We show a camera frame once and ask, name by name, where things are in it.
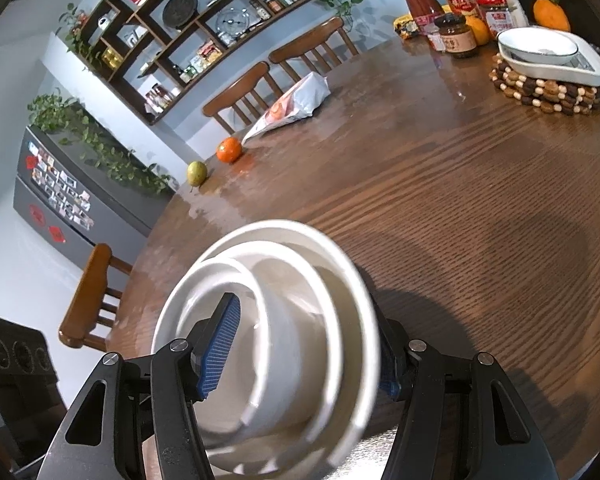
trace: refrigerator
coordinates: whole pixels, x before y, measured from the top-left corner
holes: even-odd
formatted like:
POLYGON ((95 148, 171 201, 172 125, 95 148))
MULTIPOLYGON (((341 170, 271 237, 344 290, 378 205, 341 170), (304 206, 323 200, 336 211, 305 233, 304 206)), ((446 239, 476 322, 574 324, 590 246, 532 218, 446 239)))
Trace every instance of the refrigerator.
MULTIPOLYGON (((173 191, 149 194, 111 180, 93 164, 81 142, 62 145, 63 134, 25 130, 13 197, 17 213, 49 244, 84 268, 95 244, 133 265, 173 191), (80 156, 85 153, 85 161, 80 156)), ((124 290, 126 276, 109 269, 109 285, 124 290)))

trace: black lid jar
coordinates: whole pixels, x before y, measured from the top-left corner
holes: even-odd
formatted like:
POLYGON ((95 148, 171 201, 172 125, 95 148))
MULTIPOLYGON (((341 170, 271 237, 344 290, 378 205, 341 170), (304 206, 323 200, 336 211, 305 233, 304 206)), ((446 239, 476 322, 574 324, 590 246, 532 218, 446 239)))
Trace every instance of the black lid jar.
POLYGON ((464 16, 448 12, 437 17, 433 23, 440 29, 440 38, 445 43, 446 51, 453 57, 471 57, 478 53, 474 33, 464 16))

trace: wooden table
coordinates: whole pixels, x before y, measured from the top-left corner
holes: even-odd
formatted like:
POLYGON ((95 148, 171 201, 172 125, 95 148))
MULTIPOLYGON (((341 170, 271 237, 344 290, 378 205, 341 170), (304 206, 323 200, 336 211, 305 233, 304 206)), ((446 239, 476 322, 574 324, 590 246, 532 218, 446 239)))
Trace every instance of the wooden table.
POLYGON ((314 118, 173 198, 108 348, 148 353, 170 291, 223 235, 307 222, 366 269, 411 336, 495 354, 570 478, 600 449, 600 109, 547 115, 507 99, 488 81, 491 54, 389 41, 331 72, 314 118))

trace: beaded trivet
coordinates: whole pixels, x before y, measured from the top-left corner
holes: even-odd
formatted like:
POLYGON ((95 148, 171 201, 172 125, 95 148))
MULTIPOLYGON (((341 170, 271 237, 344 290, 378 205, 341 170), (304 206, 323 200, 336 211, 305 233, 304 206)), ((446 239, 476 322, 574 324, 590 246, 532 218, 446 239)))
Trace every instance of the beaded trivet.
POLYGON ((513 70, 499 54, 492 59, 489 79, 493 85, 523 105, 535 106, 547 114, 590 115, 600 104, 600 87, 527 77, 513 70))

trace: snack package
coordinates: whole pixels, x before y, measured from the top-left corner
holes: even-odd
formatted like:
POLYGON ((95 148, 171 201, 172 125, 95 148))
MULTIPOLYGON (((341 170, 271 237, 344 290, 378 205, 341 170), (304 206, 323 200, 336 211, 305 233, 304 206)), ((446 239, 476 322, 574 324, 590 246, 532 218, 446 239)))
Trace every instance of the snack package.
POLYGON ((242 143, 280 126, 311 117, 314 110, 331 94, 327 79, 311 72, 297 82, 256 121, 242 143))

